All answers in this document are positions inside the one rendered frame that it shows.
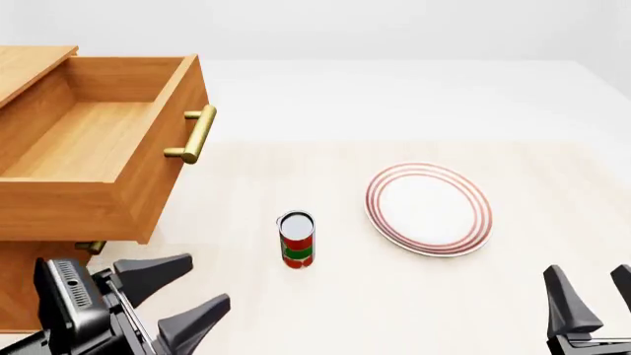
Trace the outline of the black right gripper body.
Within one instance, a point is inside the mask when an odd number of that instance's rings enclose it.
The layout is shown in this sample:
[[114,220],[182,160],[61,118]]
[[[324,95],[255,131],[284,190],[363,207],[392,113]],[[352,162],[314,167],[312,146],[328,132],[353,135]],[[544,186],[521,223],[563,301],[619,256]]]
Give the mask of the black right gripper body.
[[548,333],[551,355],[631,355],[631,336],[593,338],[589,332]]

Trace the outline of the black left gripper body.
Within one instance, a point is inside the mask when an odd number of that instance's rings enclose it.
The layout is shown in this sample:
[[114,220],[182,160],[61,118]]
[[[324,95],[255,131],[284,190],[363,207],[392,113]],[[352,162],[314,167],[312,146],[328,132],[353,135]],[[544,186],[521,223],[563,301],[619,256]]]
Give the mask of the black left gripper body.
[[157,339],[151,339],[122,292],[122,282],[110,268],[92,275],[109,311],[111,337],[91,355],[167,355]]

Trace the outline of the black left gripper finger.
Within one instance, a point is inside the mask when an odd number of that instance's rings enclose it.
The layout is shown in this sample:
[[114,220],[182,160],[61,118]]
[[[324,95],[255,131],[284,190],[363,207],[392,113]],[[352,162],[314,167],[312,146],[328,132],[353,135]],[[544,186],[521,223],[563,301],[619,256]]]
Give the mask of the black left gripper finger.
[[222,294],[185,313],[160,319],[157,343],[168,355],[192,355],[207,333],[230,309],[229,295]]
[[144,301],[193,268],[190,253],[158,259],[120,259],[113,263],[115,274],[132,307]]

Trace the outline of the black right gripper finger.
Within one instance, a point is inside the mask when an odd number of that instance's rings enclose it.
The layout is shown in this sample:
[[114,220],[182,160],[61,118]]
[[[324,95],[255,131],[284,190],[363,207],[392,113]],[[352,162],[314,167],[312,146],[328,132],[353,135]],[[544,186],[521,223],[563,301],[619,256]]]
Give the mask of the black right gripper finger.
[[631,313],[631,266],[619,265],[610,272],[610,277]]
[[579,334],[587,339],[603,327],[602,321],[587,307],[559,265],[543,271],[548,303],[547,337]]

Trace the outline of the open wooden drawer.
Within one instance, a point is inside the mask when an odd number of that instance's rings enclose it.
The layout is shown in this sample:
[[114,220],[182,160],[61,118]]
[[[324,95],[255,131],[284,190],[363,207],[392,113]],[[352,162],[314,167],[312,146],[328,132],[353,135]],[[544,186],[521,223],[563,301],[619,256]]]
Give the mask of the open wooden drawer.
[[149,242],[208,103],[196,55],[67,58],[0,107],[0,242]]

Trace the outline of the wooden cabinet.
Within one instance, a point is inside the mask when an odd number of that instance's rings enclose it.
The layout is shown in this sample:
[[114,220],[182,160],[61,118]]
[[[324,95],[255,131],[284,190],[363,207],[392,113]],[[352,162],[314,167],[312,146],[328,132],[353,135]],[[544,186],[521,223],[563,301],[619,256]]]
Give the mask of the wooden cabinet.
[[59,72],[74,46],[0,46],[0,333],[38,330],[35,261],[88,253],[64,242],[52,221],[57,202],[46,183],[3,175],[75,103]]

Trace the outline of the red and green tin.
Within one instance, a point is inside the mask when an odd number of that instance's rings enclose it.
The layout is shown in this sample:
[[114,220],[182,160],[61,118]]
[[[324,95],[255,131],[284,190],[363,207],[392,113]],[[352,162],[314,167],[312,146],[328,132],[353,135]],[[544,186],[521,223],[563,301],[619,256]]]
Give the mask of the red and green tin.
[[308,212],[292,210],[276,220],[281,256],[289,268],[307,268],[315,260],[315,220]]

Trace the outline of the white plate with red rings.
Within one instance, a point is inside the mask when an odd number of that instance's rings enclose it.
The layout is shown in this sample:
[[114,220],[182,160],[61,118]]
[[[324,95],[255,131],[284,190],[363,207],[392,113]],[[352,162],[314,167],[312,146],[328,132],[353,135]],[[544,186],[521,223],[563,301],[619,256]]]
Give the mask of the white plate with red rings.
[[384,168],[368,183],[365,211],[395,245],[426,256],[463,256],[490,239],[494,216],[486,194],[457,171],[427,162]]

